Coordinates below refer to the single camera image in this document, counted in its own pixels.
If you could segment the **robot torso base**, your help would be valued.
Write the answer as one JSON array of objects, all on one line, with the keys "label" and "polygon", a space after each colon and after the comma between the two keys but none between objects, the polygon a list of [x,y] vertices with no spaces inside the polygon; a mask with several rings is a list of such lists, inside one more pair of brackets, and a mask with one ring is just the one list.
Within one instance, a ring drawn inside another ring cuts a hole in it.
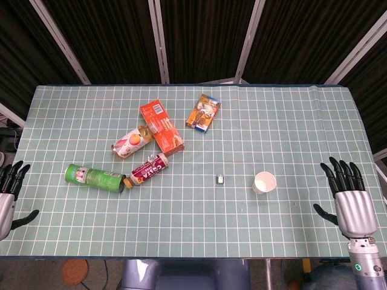
[{"label": "robot torso base", "polygon": [[250,290],[245,259],[128,259],[118,290]]}]

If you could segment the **green chips can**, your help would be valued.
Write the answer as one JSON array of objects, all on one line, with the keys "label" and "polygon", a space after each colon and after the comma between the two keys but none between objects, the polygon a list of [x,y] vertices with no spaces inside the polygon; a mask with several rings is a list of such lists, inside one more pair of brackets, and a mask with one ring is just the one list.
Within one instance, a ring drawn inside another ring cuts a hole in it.
[{"label": "green chips can", "polygon": [[65,181],[71,184],[87,185],[101,190],[121,193],[125,175],[89,167],[70,164],[65,171]]}]

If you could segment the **green grid table mat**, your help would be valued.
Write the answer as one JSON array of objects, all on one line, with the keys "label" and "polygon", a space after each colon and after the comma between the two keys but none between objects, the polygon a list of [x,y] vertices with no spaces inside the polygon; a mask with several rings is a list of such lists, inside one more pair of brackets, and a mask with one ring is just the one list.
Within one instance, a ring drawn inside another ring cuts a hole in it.
[{"label": "green grid table mat", "polygon": [[[221,102],[206,133],[186,120],[201,94]],[[156,142],[116,158],[111,145],[159,100],[184,150],[121,193],[69,184],[70,164],[129,174]],[[15,217],[37,218],[0,241],[0,257],[345,257],[347,240],[313,209],[334,212],[320,167],[355,163],[387,257],[387,207],[361,117],[341,86],[38,86],[16,160],[31,165]],[[256,194],[255,175],[276,188]],[[224,184],[216,184],[216,175]]]}]

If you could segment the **round cork coaster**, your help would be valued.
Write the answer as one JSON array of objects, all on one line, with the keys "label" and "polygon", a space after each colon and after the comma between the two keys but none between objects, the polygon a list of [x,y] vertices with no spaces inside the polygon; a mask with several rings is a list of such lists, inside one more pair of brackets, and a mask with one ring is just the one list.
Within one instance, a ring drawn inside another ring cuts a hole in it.
[{"label": "round cork coaster", "polygon": [[78,285],[85,280],[88,270],[85,259],[68,259],[62,267],[62,280],[68,285]]}]

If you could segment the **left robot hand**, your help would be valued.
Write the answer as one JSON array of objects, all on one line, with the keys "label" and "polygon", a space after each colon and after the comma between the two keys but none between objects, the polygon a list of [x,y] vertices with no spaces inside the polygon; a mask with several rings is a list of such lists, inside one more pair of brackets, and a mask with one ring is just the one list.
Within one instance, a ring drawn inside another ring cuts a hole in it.
[{"label": "left robot hand", "polygon": [[39,210],[33,210],[28,216],[14,220],[16,202],[18,200],[24,178],[31,165],[23,166],[23,161],[0,168],[0,241],[4,240],[12,230],[32,222]]}]

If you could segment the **red coffee bottle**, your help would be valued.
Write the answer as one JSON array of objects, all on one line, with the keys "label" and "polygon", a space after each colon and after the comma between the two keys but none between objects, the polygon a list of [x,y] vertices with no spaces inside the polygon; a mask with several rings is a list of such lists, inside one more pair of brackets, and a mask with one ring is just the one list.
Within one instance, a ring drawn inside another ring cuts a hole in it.
[{"label": "red coffee bottle", "polygon": [[128,177],[125,177],[123,183],[128,189],[131,189],[143,184],[168,166],[169,161],[165,154],[151,155],[145,163],[134,169]]}]

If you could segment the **white paper cup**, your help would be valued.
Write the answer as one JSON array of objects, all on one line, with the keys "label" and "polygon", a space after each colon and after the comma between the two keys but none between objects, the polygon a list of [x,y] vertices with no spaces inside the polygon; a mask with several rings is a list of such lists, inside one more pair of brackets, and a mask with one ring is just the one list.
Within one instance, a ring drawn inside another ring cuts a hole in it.
[{"label": "white paper cup", "polygon": [[270,172],[259,172],[255,175],[252,189],[256,194],[268,193],[276,188],[276,178]]}]

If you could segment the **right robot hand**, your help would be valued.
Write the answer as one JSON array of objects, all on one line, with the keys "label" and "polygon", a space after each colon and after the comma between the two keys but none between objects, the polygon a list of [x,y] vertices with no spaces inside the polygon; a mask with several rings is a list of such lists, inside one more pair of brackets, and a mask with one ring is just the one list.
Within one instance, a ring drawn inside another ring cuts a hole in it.
[{"label": "right robot hand", "polygon": [[327,177],[336,212],[328,213],[319,204],[314,204],[315,212],[338,226],[347,239],[372,236],[378,230],[377,217],[359,168],[353,162],[338,161],[332,156],[329,161],[332,169],[325,163],[320,166]]}]

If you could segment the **orange blue snack box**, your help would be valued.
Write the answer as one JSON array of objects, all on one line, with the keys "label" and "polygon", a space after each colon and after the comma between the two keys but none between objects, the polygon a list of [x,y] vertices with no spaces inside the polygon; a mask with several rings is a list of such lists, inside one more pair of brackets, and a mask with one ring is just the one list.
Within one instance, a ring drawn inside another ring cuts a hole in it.
[{"label": "orange blue snack box", "polygon": [[220,107],[221,102],[219,100],[206,94],[201,94],[186,120],[186,125],[206,133]]}]

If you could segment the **peach juice bottle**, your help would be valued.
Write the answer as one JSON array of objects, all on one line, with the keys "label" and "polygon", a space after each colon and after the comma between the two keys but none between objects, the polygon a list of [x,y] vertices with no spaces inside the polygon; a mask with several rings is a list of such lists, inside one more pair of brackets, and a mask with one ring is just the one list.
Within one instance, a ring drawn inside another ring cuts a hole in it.
[{"label": "peach juice bottle", "polygon": [[124,137],[111,145],[117,158],[125,159],[147,145],[153,139],[153,133],[148,126],[139,126],[128,132]]}]

